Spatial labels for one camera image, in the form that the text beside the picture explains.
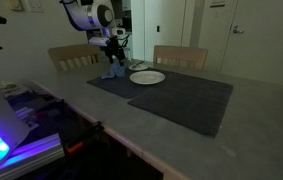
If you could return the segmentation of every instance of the door handle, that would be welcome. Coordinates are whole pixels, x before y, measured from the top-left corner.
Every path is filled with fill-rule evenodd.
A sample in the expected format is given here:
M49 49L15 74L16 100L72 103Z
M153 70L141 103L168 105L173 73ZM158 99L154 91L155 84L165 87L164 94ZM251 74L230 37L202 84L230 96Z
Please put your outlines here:
M234 26L233 27L233 34L243 34L244 33L244 31L243 30L238 30L238 27L239 26Z

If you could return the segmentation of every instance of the wooden chair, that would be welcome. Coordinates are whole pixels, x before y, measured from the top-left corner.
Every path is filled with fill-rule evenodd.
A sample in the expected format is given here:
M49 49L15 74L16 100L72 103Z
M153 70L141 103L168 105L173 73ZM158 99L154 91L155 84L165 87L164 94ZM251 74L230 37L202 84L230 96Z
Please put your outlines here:
M179 46L155 46L153 63L202 70L208 50Z
M100 49L89 44L50 48L48 53L57 71L98 63Z

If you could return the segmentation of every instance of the table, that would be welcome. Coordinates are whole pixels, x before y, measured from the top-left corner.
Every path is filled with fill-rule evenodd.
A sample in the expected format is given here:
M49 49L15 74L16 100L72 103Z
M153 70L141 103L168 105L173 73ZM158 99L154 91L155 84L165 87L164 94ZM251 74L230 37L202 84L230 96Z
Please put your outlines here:
M155 68L234 86L216 138L206 137L127 104L86 83L108 62L41 75L33 81L62 98L157 168L164 179L283 179L283 86L178 67Z

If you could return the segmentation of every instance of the gray placemat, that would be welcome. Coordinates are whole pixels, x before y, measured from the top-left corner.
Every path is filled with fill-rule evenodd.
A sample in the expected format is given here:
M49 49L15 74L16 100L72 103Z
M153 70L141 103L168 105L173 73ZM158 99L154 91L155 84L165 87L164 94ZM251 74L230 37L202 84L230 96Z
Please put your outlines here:
M173 76L175 73L163 71L159 69L149 68L148 71L158 71L163 73L168 79L170 76ZM126 76L124 77L115 77L113 79L101 79L101 77L95 78L93 80L87 81L88 84L116 94L118 96L131 99L147 89L156 86L156 85L139 85L135 84L130 80L130 75L136 71L131 71L126 69Z
M176 74L128 103L204 135L216 136L233 86Z

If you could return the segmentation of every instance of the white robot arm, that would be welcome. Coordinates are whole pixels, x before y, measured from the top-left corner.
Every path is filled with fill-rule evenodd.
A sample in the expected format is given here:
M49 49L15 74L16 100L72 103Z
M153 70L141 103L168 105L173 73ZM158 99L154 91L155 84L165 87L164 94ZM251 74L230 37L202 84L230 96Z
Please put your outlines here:
M120 64L125 59L117 35L125 34L124 28L118 28L114 21L114 11L110 0L94 0L93 4L81 6L77 0L61 0L72 26L79 31L100 29L102 37L89 38L89 44L106 47L105 53L113 62L116 56Z

